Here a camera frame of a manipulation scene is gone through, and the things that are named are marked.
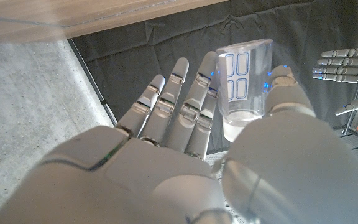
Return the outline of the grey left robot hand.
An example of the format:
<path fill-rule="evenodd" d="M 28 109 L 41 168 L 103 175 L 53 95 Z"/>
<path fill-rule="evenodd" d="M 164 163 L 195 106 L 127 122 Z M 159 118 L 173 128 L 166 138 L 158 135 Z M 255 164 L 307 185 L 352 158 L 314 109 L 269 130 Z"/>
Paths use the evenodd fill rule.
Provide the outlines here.
<path fill-rule="evenodd" d="M 322 52 L 317 64 L 314 79 L 358 84 L 358 48 Z"/>

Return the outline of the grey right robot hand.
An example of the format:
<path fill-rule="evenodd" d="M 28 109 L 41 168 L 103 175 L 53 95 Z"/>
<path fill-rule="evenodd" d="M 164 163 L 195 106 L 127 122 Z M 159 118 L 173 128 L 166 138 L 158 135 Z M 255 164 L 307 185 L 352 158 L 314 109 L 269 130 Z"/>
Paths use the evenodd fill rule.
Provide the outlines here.
<path fill-rule="evenodd" d="M 47 154 L 0 223 L 358 223 L 358 158 L 319 120 L 290 67 L 267 111 L 213 166 L 127 128 L 97 126 Z"/>

